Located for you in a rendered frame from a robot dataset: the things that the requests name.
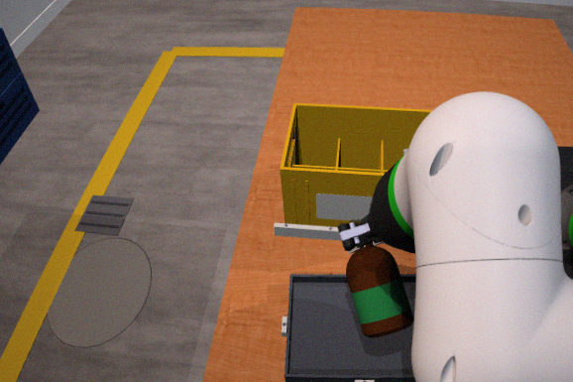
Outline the brown bottle with green label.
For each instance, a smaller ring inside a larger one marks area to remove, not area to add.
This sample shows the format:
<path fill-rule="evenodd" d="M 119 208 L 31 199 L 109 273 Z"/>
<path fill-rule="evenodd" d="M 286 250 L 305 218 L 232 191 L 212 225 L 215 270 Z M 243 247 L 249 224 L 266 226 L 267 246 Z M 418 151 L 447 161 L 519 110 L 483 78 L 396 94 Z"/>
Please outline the brown bottle with green label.
<path fill-rule="evenodd" d="M 373 338 L 408 328 L 414 318 L 396 259 L 373 242 L 365 246 L 346 266 L 363 334 Z"/>

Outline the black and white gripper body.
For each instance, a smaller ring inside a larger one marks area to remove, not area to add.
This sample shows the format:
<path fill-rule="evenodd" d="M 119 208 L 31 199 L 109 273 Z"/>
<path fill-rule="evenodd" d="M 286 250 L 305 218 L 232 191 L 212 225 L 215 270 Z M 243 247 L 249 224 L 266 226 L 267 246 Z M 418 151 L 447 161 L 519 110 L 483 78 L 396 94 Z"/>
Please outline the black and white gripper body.
<path fill-rule="evenodd" d="M 370 238 L 370 237 L 378 237 L 378 236 L 379 236 L 385 243 L 387 243 L 388 245 L 390 245 L 390 246 L 392 246 L 392 247 L 394 247 L 394 248 L 397 248 L 396 246 L 394 246 L 393 244 L 391 244 L 391 243 L 386 239 L 386 237 L 382 234 L 382 232 L 380 231 L 380 229 L 379 229 L 379 227 L 378 227 L 378 225 L 377 225 L 377 223 L 376 223 L 374 214 L 373 214 L 373 202 L 372 202 L 372 205 L 371 205 L 370 215 L 367 216 L 367 217 L 365 217 L 365 218 L 363 218 L 363 219 L 361 220 L 361 222 L 360 222 L 360 225 L 366 224 L 367 222 L 368 222 L 368 224 L 369 224 L 370 231 L 367 231 L 367 232 L 363 233 L 365 237 Z M 399 249 L 399 248 L 397 248 L 397 249 Z"/>

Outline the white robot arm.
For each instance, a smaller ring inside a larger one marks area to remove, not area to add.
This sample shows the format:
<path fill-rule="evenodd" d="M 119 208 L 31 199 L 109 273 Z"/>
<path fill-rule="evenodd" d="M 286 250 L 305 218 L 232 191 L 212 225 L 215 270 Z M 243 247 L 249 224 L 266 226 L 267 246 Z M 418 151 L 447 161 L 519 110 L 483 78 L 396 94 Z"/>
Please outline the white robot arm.
<path fill-rule="evenodd" d="M 508 95 L 466 93 L 403 154 L 373 214 L 415 254 L 415 382 L 573 382 L 573 185 L 561 191 L 547 124 Z"/>

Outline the yellow crate with dividers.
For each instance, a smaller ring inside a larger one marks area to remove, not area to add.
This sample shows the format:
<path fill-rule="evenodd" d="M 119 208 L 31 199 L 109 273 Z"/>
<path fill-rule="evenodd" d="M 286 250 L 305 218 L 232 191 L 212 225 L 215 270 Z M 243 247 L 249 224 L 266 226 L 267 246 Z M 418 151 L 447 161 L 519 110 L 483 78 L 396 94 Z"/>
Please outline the yellow crate with dividers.
<path fill-rule="evenodd" d="M 280 167 L 285 223 L 360 224 L 431 111 L 294 103 Z"/>

